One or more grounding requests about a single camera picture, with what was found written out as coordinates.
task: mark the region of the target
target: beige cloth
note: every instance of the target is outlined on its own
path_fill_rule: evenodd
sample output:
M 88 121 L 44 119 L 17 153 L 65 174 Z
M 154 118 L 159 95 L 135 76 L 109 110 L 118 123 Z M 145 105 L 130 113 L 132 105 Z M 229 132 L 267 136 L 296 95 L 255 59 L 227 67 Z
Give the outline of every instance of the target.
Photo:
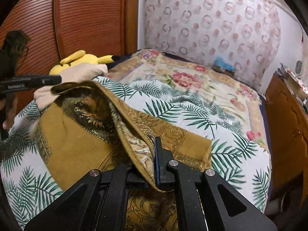
M 62 77 L 62 83 L 65 82 L 85 82 L 90 81 L 98 75 L 106 76 L 108 68 L 106 64 L 81 63 L 67 68 L 59 73 Z M 34 92 L 34 99 L 39 110 L 43 111 L 49 107 L 59 96 L 52 95 L 50 89 L 52 86 L 44 86 Z

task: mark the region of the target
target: floral blanket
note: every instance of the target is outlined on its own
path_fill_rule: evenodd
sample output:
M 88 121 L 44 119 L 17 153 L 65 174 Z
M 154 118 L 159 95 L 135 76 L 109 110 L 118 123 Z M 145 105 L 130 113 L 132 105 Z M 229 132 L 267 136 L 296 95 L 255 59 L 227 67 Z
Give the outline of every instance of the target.
M 130 63 L 131 59 L 137 61 L 138 67 L 142 68 L 141 73 L 135 73 L 138 69 Z M 172 70 L 170 74 L 166 73 L 168 70 L 166 68 L 155 77 L 145 70 L 161 69 L 164 65 L 174 67 L 174 65 L 163 63 L 164 56 L 149 50 L 143 50 L 131 59 L 118 65 L 126 69 L 122 83 L 104 77 L 97 77 L 94 80 L 109 88 L 130 107 L 211 139 L 213 169 L 260 211 L 264 211 L 271 178 L 270 154 L 266 150 L 266 144 L 260 147 L 246 138 L 246 135 L 251 135 L 251 139 L 252 137 L 261 139 L 263 133 L 261 128 L 250 130 L 251 133 L 248 134 L 245 132 L 249 117 L 247 118 L 244 112 L 250 112 L 247 102 L 249 101 L 252 106 L 258 105 L 257 94 L 246 87 L 241 89 L 240 85 L 234 89 L 227 85 L 229 80 L 218 83 L 209 78 L 208 85 L 211 84 L 214 88 L 219 84 L 232 88 L 231 98 L 240 102 L 246 110 L 238 111 L 230 99 L 224 99 L 224 94 L 229 90 L 220 89 L 221 93 L 217 95 L 208 92 L 204 80 L 211 74 L 210 70 L 196 67 L 199 69 L 197 71 L 189 69 L 185 64 L 178 65 L 178 70 Z M 156 65 L 152 65 L 153 59 L 157 61 Z M 116 79 L 119 74 L 121 75 L 121 72 L 115 72 L 113 69 L 110 76 Z M 35 101 L 32 101 L 16 116 L 9 138 L 0 147 L 0 172 L 4 189 L 22 229 L 29 220 L 62 194 L 31 138 L 31 132 L 42 114 Z

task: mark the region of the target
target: brown fabric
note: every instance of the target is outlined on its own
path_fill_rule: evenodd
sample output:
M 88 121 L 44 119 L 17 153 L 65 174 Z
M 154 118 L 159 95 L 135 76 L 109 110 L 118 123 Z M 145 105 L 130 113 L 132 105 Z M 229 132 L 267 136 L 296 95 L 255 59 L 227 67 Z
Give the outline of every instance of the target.
M 62 96 L 33 135 L 56 183 L 67 190 L 91 169 L 131 160 L 152 188 L 131 190 L 126 229 L 177 230 L 174 193 L 161 192 L 154 182 L 154 136 L 175 159 L 201 171 L 211 166 L 211 140 L 134 110 L 95 82 L 61 84 L 52 92 Z

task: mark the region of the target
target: white wall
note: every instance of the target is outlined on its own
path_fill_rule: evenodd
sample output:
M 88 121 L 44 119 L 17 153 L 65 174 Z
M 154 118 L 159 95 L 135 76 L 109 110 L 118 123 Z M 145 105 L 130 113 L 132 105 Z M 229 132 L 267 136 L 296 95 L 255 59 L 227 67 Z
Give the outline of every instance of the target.
M 144 43 L 144 0 L 139 0 L 138 15 L 138 49 L 145 46 Z M 268 67 L 262 79 L 261 93 L 265 93 L 273 73 L 284 63 L 291 69 L 295 69 L 296 62 L 302 59 L 301 37 L 302 29 L 299 22 L 277 7 L 281 24 L 281 42 L 276 58 Z

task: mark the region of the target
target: plush toy ear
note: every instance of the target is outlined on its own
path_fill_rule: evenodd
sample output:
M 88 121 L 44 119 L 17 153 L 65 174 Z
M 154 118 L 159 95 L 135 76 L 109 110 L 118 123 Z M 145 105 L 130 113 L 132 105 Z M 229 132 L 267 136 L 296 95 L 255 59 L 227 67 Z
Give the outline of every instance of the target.
M 61 64 L 67 64 L 69 62 L 72 62 L 73 60 L 76 60 L 82 56 L 84 56 L 86 52 L 84 50 L 78 50 L 75 53 L 71 54 L 69 57 L 64 58 L 61 60 Z
M 97 59 L 98 64 L 107 64 L 118 61 L 121 57 L 116 55 L 105 55 Z

